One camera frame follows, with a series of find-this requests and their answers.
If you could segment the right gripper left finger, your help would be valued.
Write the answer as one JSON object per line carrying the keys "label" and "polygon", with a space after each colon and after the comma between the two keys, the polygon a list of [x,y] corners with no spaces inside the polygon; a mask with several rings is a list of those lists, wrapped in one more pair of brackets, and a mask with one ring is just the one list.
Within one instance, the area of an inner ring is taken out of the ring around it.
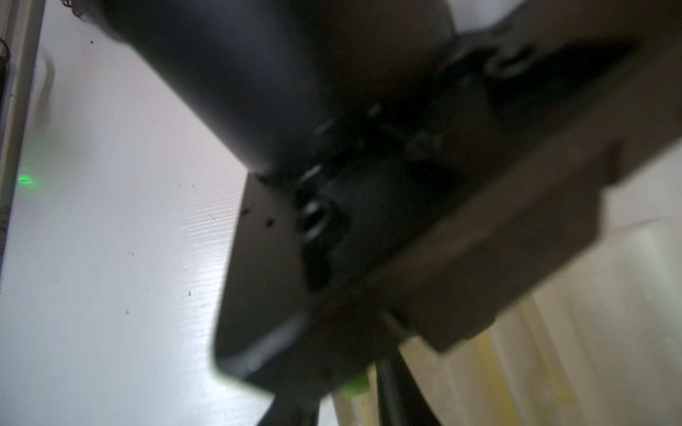
{"label": "right gripper left finger", "polygon": [[319,399],[312,402],[275,396],[257,426],[316,426],[319,413]]}

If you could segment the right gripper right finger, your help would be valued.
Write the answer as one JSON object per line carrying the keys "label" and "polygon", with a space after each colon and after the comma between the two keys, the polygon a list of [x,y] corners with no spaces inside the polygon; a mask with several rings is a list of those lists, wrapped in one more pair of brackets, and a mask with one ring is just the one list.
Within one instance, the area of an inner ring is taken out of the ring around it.
{"label": "right gripper right finger", "polygon": [[399,351],[376,364],[381,425],[441,426]]}

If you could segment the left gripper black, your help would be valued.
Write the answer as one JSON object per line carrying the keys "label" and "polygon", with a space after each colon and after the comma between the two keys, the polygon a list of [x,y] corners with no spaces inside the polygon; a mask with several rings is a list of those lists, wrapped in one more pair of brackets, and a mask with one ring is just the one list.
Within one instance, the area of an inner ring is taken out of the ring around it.
{"label": "left gripper black", "polygon": [[215,366],[319,397],[412,334],[447,351],[587,247],[605,188],[680,135],[678,1],[529,1],[458,35],[357,148],[247,179]]}

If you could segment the white plastic wrap dispenser box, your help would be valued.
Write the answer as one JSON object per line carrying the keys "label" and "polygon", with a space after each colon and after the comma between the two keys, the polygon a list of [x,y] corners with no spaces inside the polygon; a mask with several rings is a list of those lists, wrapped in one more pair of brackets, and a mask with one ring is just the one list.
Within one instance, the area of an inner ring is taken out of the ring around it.
{"label": "white plastic wrap dispenser box", "polygon": [[474,339],[401,354],[444,425],[678,425],[681,226],[625,228]]}

